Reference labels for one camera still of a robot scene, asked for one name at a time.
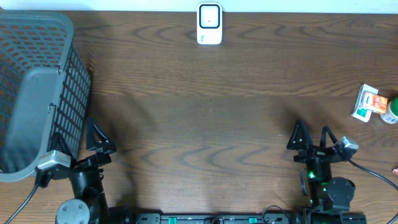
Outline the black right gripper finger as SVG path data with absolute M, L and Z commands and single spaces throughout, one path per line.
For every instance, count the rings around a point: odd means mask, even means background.
M 297 120 L 287 143 L 287 149 L 295 151 L 308 150 L 312 144 L 313 141 L 305 122 L 301 119 Z
M 321 136 L 320 136 L 320 147 L 326 147 L 326 136 L 329 136 L 329 138 L 331 139 L 333 144 L 338 142 L 337 138 L 332 133 L 331 129 L 328 126 L 324 126 L 322 128 Z

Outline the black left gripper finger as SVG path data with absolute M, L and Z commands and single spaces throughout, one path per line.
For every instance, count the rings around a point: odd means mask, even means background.
M 102 132 L 91 117 L 86 119 L 86 150 L 103 154 L 112 154 L 117 151 L 114 142 Z
M 75 161 L 71 150 L 69 149 L 64 137 L 60 133 L 53 134 L 51 138 L 51 143 L 49 146 L 49 150 L 60 151 L 71 157 L 72 161 Z

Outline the white medicine box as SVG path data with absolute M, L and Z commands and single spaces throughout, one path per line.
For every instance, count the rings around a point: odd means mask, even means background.
M 357 95 L 357 99 L 356 99 L 356 103 L 354 105 L 354 110 L 351 114 L 352 117 L 367 123 L 370 120 L 371 117 L 371 111 L 362 108 L 361 106 L 361 101 L 363 99 L 363 94 L 365 92 L 370 92 L 372 94 L 378 94 L 379 90 L 376 88 L 373 88 L 367 84 L 363 84 L 361 85 L 361 87 L 359 88 L 359 93 Z

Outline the orange small packet box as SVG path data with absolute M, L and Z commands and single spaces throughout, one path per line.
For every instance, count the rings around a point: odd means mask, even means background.
M 365 91 L 362 97 L 362 107 L 373 113 L 384 114 L 387 110 L 388 99 Z

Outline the green-lidded white jar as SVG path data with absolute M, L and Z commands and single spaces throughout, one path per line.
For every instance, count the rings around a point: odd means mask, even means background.
M 381 114 L 381 119 L 388 124 L 396 124 L 398 122 L 398 98 L 388 102 L 386 112 Z

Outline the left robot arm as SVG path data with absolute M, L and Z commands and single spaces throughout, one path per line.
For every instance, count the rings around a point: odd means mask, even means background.
M 126 207 L 109 207 L 102 184 L 103 166 L 116 152 L 112 140 L 93 118 L 86 119 L 86 150 L 94 154 L 77 161 L 60 133 L 36 167 L 35 185 L 46 188 L 51 180 L 69 179 L 74 198 L 62 203 L 55 223 L 133 223 Z

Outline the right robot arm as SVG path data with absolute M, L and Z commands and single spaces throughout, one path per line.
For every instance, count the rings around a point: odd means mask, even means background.
M 347 137 L 338 140 L 328 126 L 322 129 L 320 144 L 314 145 L 304 121 L 296 121 L 287 149 L 297 151 L 294 161 L 306 165 L 300 173 L 301 188 L 313 207 L 321 212 L 349 210 L 355 185 L 348 179 L 333 177 L 331 164 L 350 160 L 358 148 L 358 143 Z

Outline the white barcode scanner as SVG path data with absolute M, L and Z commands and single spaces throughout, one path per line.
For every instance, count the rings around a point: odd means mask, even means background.
M 201 2 L 197 7 L 197 42 L 218 45 L 223 36 L 223 8 L 218 2 Z

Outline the grey plastic mesh basket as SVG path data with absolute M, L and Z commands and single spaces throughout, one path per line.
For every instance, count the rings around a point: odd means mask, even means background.
M 77 158 L 91 77 L 57 12 L 1 12 L 1 180 L 35 172 L 60 133 Z

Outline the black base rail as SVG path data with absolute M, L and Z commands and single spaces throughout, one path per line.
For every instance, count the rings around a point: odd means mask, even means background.
M 327 215 L 312 213 L 308 218 L 297 213 L 267 212 L 261 214 L 207 214 L 207 215 L 181 215 L 158 213 L 140 213 L 123 218 L 123 223 L 131 224 L 305 224 L 305 223 L 341 223 L 341 224 L 367 224 L 365 215 L 343 214 Z

